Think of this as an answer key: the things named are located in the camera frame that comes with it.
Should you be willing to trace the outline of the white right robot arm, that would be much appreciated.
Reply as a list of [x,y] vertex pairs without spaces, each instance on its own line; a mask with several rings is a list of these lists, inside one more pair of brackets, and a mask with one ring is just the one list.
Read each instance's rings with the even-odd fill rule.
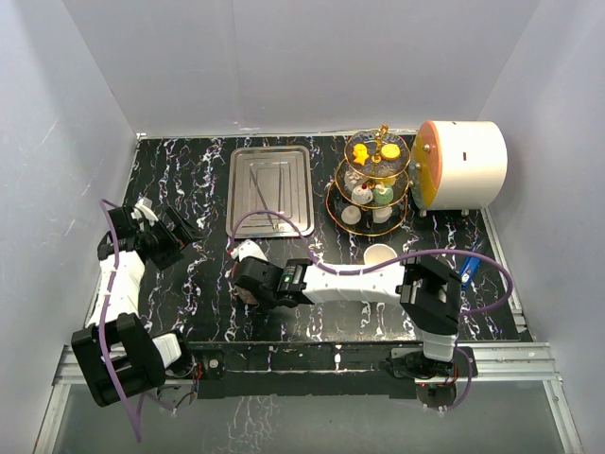
[[456,361],[461,279],[433,256],[413,257],[379,269],[290,259],[281,268],[254,256],[234,265],[233,284],[265,309],[361,302],[400,306],[422,335],[421,361],[443,375]]

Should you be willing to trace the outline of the orange fish-shaped cookie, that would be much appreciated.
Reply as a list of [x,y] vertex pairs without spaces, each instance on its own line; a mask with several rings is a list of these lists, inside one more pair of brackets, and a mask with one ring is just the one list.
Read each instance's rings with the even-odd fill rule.
[[368,159],[370,158],[367,146],[363,143],[354,145],[353,156],[355,164],[360,166],[365,165]]

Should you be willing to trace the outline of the white cream puff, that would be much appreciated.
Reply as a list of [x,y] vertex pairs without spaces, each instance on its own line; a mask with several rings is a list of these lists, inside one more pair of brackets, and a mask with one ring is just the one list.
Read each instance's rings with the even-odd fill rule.
[[372,211],[372,221],[376,224],[382,224],[389,220],[392,214],[390,206],[381,207]]

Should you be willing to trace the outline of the green ceramic cup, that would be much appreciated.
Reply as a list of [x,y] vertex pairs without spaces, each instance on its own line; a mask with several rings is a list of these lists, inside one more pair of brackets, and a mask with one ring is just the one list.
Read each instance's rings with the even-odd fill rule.
[[373,244],[363,254],[364,264],[368,267],[379,265],[398,256],[397,252],[386,244]]

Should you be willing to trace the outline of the silver metal tray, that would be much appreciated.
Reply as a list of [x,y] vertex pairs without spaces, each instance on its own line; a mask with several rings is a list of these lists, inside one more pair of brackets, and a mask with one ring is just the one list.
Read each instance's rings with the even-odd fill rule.
[[238,148],[231,155],[226,233],[237,239],[309,236],[315,228],[309,150]]

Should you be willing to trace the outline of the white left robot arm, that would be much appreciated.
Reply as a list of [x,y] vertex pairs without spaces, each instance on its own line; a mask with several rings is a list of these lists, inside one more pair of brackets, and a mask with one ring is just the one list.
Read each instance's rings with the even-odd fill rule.
[[108,211],[112,227],[97,245],[101,278],[95,308],[85,327],[72,335],[71,347],[91,395],[100,407],[120,400],[103,354],[108,351],[126,397],[164,385],[169,376],[184,377],[195,354],[176,329],[154,337],[139,316],[139,293],[146,265],[163,271],[184,258],[199,231],[172,207],[164,223],[152,201],[139,199]]

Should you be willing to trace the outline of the green dome cake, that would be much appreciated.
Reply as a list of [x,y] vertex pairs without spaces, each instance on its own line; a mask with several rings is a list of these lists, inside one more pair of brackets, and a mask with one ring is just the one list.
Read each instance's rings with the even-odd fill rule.
[[377,184],[373,191],[373,201],[377,206],[385,206],[391,204],[394,198],[393,189],[389,185]]

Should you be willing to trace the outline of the round orange biscuit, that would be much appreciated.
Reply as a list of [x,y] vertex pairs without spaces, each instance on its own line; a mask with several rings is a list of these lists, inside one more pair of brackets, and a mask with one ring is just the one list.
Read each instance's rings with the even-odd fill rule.
[[397,144],[386,144],[380,149],[380,154],[385,160],[397,160],[401,155],[401,149]]

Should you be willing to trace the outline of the white rectangular cream cake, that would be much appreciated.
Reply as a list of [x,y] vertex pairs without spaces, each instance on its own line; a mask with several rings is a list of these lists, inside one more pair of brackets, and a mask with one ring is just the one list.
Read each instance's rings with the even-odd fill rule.
[[346,170],[344,174],[345,187],[352,191],[357,185],[363,182],[363,177],[353,170]]

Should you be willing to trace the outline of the white sprinkle cherry cake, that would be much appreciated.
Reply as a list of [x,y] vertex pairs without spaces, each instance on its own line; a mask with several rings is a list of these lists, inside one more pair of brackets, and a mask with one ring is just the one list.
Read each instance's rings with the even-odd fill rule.
[[352,200],[354,203],[367,205],[373,200],[372,190],[366,184],[360,184],[353,189]]

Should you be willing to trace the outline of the pink patterned mug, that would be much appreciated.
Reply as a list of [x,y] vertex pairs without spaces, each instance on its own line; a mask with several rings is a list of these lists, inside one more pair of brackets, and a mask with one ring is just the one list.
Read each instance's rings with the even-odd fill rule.
[[246,305],[257,306],[258,301],[255,296],[244,286],[242,279],[243,269],[240,265],[236,265],[233,271],[233,286],[237,297]]

